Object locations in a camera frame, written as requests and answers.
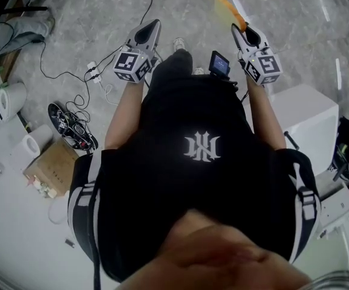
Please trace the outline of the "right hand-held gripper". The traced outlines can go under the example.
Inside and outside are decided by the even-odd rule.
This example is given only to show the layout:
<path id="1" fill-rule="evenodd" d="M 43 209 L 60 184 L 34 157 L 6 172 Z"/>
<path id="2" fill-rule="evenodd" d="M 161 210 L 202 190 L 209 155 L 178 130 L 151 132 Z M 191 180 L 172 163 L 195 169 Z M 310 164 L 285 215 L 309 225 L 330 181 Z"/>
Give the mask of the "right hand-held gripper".
<path id="1" fill-rule="evenodd" d="M 282 67 L 278 55 L 268 46 L 264 33 L 248 25 L 246 40 L 236 24 L 231 25 L 231 32 L 239 49 L 238 60 L 244 72 L 258 86 L 275 83 L 282 74 Z"/>

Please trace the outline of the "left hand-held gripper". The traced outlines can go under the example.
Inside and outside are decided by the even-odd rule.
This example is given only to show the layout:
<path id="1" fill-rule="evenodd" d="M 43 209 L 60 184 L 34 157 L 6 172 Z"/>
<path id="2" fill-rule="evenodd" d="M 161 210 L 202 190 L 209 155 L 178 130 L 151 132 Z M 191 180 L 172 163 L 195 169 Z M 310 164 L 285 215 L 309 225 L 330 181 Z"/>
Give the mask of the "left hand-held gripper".
<path id="1" fill-rule="evenodd" d="M 113 65 L 114 74 L 118 79 L 139 83 L 151 72 L 157 59 L 154 51 L 161 33 L 159 19 L 150 20 L 134 28 L 126 38 Z M 130 44 L 146 44 L 149 49 L 139 49 Z"/>

